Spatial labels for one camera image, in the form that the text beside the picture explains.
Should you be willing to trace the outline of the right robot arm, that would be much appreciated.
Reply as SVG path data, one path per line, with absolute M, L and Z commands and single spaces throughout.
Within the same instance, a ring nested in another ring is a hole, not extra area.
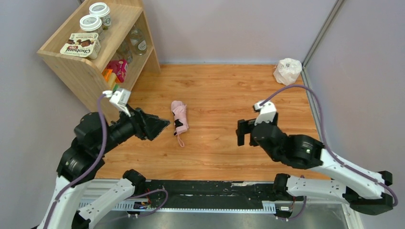
M 311 179 L 277 174 L 273 192 L 282 199 L 310 196 L 347 204 L 352 210 L 376 216 L 392 210 L 398 198 L 390 189 L 392 173 L 373 172 L 333 152 L 325 143 L 308 135 L 287 135 L 277 125 L 277 118 L 260 122 L 241 119 L 237 122 L 238 146 L 250 135 L 250 146 L 258 146 L 274 162 L 293 169 L 310 170 L 328 179 Z

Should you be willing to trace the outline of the pink folding umbrella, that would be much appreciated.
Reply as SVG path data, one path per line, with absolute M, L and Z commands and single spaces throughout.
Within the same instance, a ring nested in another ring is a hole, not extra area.
M 187 105 L 182 101 L 173 101 L 171 103 L 171 112 L 174 118 L 174 136 L 177 137 L 178 143 L 181 147 L 185 144 L 181 140 L 180 135 L 189 130 L 189 125 L 187 122 Z

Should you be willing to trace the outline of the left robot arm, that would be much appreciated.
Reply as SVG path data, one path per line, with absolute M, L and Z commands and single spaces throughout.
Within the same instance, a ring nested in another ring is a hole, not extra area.
M 75 127 L 75 138 L 57 167 L 53 197 L 39 224 L 41 229 L 92 229 L 114 206 L 145 190 L 145 177 L 128 170 L 106 193 L 86 207 L 79 204 L 86 189 L 104 165 L 103 156 L 131 137 L 154 140 L 170 122 L 140 108 L 120 112 L 109 125 L 102 113 L 91 112 Z

